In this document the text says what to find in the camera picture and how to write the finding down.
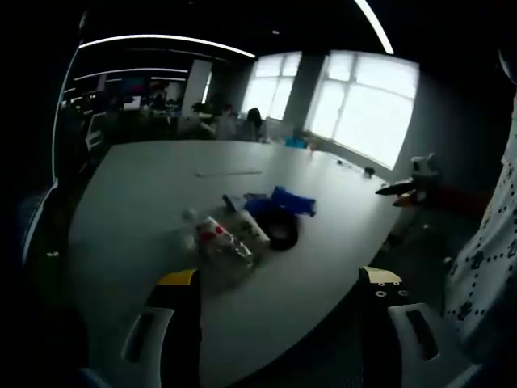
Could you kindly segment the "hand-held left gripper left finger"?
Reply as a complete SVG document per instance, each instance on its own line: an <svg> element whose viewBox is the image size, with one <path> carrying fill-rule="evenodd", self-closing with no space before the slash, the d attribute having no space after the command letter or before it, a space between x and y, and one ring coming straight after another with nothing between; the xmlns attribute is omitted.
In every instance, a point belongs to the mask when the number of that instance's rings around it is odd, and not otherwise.
<svg viewBox="0 0 517 388"><path fill-rule="evenodd" d="M200 386L200 271L171 272L107 342L98 367L82 367L84 387Z"/></svg>

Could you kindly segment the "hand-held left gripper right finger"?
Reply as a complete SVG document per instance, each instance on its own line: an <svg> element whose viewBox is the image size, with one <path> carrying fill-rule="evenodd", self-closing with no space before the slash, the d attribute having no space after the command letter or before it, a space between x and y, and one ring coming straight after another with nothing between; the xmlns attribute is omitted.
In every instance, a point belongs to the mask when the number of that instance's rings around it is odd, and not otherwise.
<svg viewBox="0 0 517 388"><path fill-rule="evenodd" d="M425 303L413 303L395 273L359 270L364 387L466 387L481 371L453 327Z"/></svg>

